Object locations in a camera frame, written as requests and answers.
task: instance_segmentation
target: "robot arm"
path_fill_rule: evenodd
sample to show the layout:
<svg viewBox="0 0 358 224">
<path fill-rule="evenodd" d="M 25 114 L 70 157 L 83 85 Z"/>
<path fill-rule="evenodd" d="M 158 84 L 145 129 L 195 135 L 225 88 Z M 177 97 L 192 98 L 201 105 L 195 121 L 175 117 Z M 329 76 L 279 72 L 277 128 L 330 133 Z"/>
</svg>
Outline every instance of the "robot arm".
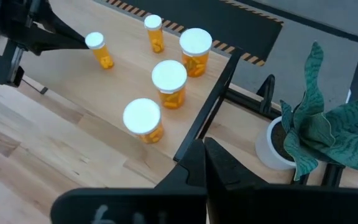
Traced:
<svg viewBox="0 0 358 224">
<path fill-rule="evenodd" d="M 53 13 L 48 0 L 0 0 L 0 35 L 8 38 L 0 55 L 0 84 L 14 87 L 24 74 L 19 66 L 24 51 L 40 55 L 45 50 L 88 48 L 84 37 Z"/>
</svg>

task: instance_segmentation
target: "white bottle cap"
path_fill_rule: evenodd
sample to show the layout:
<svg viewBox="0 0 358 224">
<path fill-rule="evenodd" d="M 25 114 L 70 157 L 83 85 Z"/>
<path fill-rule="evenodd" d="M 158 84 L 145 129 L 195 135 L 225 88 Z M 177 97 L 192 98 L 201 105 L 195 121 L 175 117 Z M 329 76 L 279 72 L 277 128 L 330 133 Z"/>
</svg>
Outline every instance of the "white bottle cap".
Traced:
<svg viewBox="0 0 358 224">
<path fill-rule="evenodd" d="M 203 29 L 191 28 L 181 34 L 179 44 L 183 53 L 201 56 L 211 49 L 212 37 Z"/>
<path fill-rule="evenodd" d="M 186 68 L 175 60 L 158 63 L 152 71 L 152 80 L 162 93 L 174 93 L 186 84 Z"/>
<path fill-rule="evenodd" d="M 144 27 L 148 30 L 158 30 L 162 26 L 162 19 L 158 15 L 149 15 L 144 19 Z"/>
<path fill-rule="evenodd" d="M 150 99 L 136 99 L 125 107 L 122 119 L 132 133 L 149 134 L 161 121 L 160 107 Z"/>
<path fill-rule="evenodd" d="M 103 34 L 99 32 L 92 32 L 85 37 L 85 44 L 89 49 L 100 49 L 104 46 Z"/>
</svg>

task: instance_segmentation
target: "soil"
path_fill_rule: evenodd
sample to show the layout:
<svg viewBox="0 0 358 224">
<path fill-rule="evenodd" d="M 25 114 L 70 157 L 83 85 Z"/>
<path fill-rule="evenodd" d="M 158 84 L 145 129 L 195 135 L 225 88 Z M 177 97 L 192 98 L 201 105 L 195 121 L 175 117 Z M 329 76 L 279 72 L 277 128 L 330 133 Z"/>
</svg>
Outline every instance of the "soil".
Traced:
<svg viewBox="0 0 358 224">
<path fill-rule="evenodd" d="M 274 149 L 277 153 L 282 156 L 284 159 L 294 162 L 292 156 L 290 156 L 284 149 L 284 140 L 287 136 L 281 122 L 277 123 L 272 130 L 272 143 Z"/>
</svg>

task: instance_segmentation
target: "wooden table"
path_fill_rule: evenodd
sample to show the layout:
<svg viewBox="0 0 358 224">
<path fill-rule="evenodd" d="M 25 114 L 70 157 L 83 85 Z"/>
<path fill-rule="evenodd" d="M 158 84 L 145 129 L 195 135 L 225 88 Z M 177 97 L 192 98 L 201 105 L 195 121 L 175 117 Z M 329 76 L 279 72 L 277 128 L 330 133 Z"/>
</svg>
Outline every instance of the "wooden table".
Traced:
<svg viewBox="0 0 358 224">
<path fill-rule="evenodd" d="M 180 61 L 178 37 L 165 32 L 166 49 L 154 54 L 141 21 L 89 0 L 50 2 L 80 34 L 102 32 L 116 65 L 101 69 L 90 50 L 58 50 L 40 57 L 24 54 L 21 65 L 28 81 L 35 80 L 72 103 L 34 94 L 25 84 L 18 90 L 0 86 L 0 182 L 44 215 L 55 197 L 72 188 L 157 184 L 175 165 L 172 157 L 228 61 L 211 52 L 206 74 L 188 80 L 184 106 L 162 108 L 163 139 L 145 145 L 124 127 L 122 112 L 136 98 L 158 102 L 151 70 L 161 60 Z M 0 39 L 0 53 L 5 41 Z M 237 86 L 231 88 L 261 100 Z M 292 170 L 269 169 L 255 154 L 256 136 L 269 122 L 223 102 L 207 136 L 266 181 L 287 184 Z M 313 175 L 311 180 L 317 183 L 320 175 Z M 358 175 L 345 175 L 342 181 L 357 187 Z"/>
</svg>

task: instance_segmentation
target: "pill bottle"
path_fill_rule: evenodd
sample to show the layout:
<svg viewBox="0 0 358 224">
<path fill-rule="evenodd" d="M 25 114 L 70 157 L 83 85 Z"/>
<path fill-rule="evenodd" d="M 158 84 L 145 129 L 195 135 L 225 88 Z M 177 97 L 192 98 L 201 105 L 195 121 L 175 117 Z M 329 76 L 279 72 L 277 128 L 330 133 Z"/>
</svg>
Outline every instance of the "pill bottle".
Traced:
<svg viewBox="0 0 358 224">
<path fill-rule="evenodd" d="M 164 51 L 164 39 L 162 36 L 162 20 L 158 15 L 149 15 L 144 19 L 144 27 L 149 34 L 150 44 L 155 53 Z"/>
<path fill-rule="evenodd" d="M 179 43 L 187 75 L 199 77 L 204 74 L 212 46 L 211 35 L 203 29 L 191 28 L 181 34 Z"/>
<path fill-rule="evenodd" d="M 85 44 L 93 51 L 94 56 L 99 61 L 100 66 L 109 69 L 114 66 L 109 50 L 104 42 L 104 37 L 99 32 L 92 32 L 85 37 Z"/>
<path fill-rule="evenodd" d="M 152 71 L 161 104 L 168 109 L 177 109 L 185 102 L 186 80 L 186 68 L 175 60 L 164 60 Z"/>
<path fill-rule="evenodd" d="M 160 107 L 150 99 L 140 98 L 130 102 L 122 119 L 126 128 L 144 143 L 156 143 L 163 136 Z"/>
</svg>

